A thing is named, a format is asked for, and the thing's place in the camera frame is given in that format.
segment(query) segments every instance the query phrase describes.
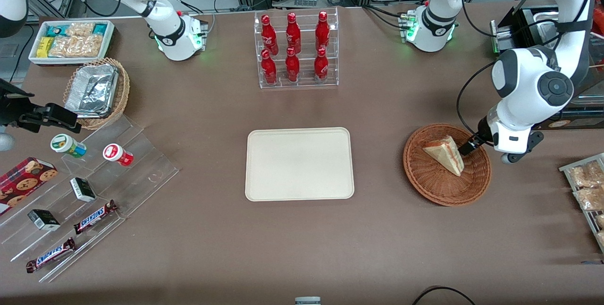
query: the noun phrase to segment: snack box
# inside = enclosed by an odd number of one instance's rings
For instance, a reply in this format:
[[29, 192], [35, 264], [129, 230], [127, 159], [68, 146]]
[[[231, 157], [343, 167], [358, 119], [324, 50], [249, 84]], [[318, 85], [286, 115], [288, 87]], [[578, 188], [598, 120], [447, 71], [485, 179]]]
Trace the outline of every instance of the snack box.
[[[36, 52], [40, 45], [42, 37], [47, 36], [48, 29], [57, 27], [60, 25], [68, 25], [71, 23], [95, 23], [97, 25], [107, 25], [105, 34], [103, 35], [103, 42], [101, 43], [101, 50], [96, 57], [71, 57], [71, 58], [50, 58], [50, 57], [37, 57]], [[93, 60], [105, 58], [105, 54], [109, 49], [111, 43], [111, 37], [114, 34], [115, 26], [112, 22], [103, 19], [68, 19], [62, 21], [48, 21], [43, 22], [40, 25], [40, 29], [36, 35], [36, 39], [32, 45], [32, 51], [30, 51], [29, 60], [42, 67], [56, 67], [56, 66], [79, 66], [80, 64], [89, 63]]]
[[0, 215], [17, 206], [26, 196], [58, 173], [52, 164], [28, 157], [0, 176]]

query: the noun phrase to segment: coca-cola bottle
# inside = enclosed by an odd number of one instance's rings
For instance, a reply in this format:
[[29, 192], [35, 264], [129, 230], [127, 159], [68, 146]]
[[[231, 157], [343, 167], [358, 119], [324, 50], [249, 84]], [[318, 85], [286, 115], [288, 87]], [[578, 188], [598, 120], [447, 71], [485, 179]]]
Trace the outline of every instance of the coca-cola bottle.
[[270, 25], [270, 17], [268, 15], [262, 15], [260, 20], [262, 21], [262, 42], [265, 45], [265, 49], [268, 49], [271, 55], [276, 56], [279, 53], [279, 47], [277, 45], [275, 28]]
[[325, 52], [325, 48], [320, 47], [317, 51], [317, 58], [315, 58], [315, 81], [319, 84], [325, 83], [327, 79], [329, 60], [325, 57]]
[[294, 47], [287, 48], [285, 68], [287, 68], [287, 79], [292, 83], [298, 82], [298, 76], [300, 75], [300, 60], [298, 59], [298, 56], [296, 56]]
[[300, 36], [300, 26], [296, 22], [296, 14], [293, 12], [287, 14], [285, 35], [287, 36], [287, 46], [293, 47], [295, 53], [300, 53], [302, 51], [302, 37]]
[[270, 53], [267, 49], [262, 49], [262, 73], [264, 74], [266, 84], [276, 85], [277, 84], [277, 67], [275, 66], [274, 60], [270, 58]]
[[329, 45], [329, 25], [327, 24], [327, 12], [319, 12], [319, 23], [317, 23], [317, 29], [315, 29], [315, 37], [317, 38], [316, 47], [319, 51], [320, 47], [327, 48]]

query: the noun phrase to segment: sandwich slice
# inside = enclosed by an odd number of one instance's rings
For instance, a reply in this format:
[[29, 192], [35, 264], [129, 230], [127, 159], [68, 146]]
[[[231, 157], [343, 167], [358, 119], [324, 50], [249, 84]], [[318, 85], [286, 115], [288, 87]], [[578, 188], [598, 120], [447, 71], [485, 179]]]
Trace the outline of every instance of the sandwich slice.
[[447, 136], [440, 141], [429, 142], [423, 147], [423, 150], [448, 171], [461, 176], [464, 168], [463, 159], [452, 137]]

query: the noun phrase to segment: brown table surface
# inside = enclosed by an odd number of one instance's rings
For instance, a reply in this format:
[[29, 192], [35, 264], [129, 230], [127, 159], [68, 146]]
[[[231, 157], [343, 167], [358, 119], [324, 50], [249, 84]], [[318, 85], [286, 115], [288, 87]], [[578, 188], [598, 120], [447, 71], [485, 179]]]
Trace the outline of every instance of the brown table surface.
[[[468, 11], [486, 28], [511, 5]], [[490, 188], [462, 208], [423, 199], [402, 170], [410, 134], [432, 122], [459, 125], [459, 89], [494, 58], [462, 14], [453, 40], [423, 53], [369, 12], [340, 8], [340, 86], [288, 92], [259, 89], [253, 16], [219, 15], [207, 51], [184, 62], [158, 51], [143, 19], [114, 19], [110, 55], [132, 82], [126, 114], [181, 172], [50, 284], [0, 249], [0, 304], [264, 305], [321, 296], [326, 305], [401, 305], [435, 284], [483, 305], [604, 303], [604, 266], [579, 264], [601, 258], [595, 238], [557, 171], [604, 152], [601, 131], [549, 131], [515, 165], [489, 148]], [[61, 103], [73, 70], [32, 65], [24, 89], [34, 102]], [[485, 73], [462, 112], [474, 126], [497, 101]], [[248, 134], [306, 127], [350, 131], [353, 197], [248, 201]], [[0, 171], [26, 156], [59, 160], [48, 141], [60, 129], [9, 132], [18, 143], [0, 154]]]

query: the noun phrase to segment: clear acrylic stand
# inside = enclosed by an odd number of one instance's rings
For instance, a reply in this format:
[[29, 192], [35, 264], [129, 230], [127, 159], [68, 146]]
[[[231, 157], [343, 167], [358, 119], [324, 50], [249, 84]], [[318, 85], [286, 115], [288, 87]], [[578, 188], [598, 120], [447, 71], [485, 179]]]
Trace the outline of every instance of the clear acrylic stand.
[[[64, 155], [56, 164], [60, 172], [56, 178], [2, 216], [0, 240], [12, 257], [11, 262], [23, 266], [23, 273], [29, 260], [40, 257], [73, 237], [77, 246], [75, 252], [61, 255], [32, 274], [32, 278], [39, 282], [52, 281], [178, 173], [178, 169], [149, 142], [142, 131], [125, 116], [101, 127], [82, 141], [88, 147], [84, 157], [76, 159]], [[129, 167], [103, 158], [102, 151], [110, 143], [117, 143], [134, 155]], [[88, 180], [97, 195], [95, 201], [87, 203], [76, 199], [69, 184], [75, 177]], [[118, 210], [76, 236], [73, 225], [111, 199]], [[54, 232], [37, 229], [27, 216], [33, 209], [51, 211], [61, 224], [60, 228]]]
[[[325, 83], [319, 84], [315, 81], [315, 58], [317, 58], [317, 48], [315, 47], [315, 28], [319, 21], [319, 12], [327, 12], [327, 23], [329, 24], [329, 45], [326, 49], [326, 57], [329, 60], [329, 66], [327, 68], [327, 78]], [[291, 83], [287, 79], [287, 71], [285, 70], [285, 58], [287, 57], [287, 39], [285, 38], [285, 30], [287, 29], [287, 16], [280, 12], [262, 12], [255, 13], [254, 19], [254, 38], [256, 45], [256, 61], [258, 62], [258, 77], [261, 88], [315, 88], [315, 87], [329, 87], [338, 85], [339, 83], [339, 48], [338, 48], [338, 10], [337, 8], [308, 8], [294, 10], [296, 13], [296, 21], [300, 26], [300, 32], [302, 34], [302, 51], [298, 53], [298, 59], [300, 60], [300, 77], [297, 83]], [[279, 53], [273, 56], [277, 66], [277, 84], [268, 85], [264, 79], [262, 73], [261, 61], [262, 57], [260, 52], [264, 49], [262, 43], [262, 23], [260, 17], [262, 15], [269, 15], [270, 23], [275, 28], [277, 33], [277, 44], [279, 46]]]

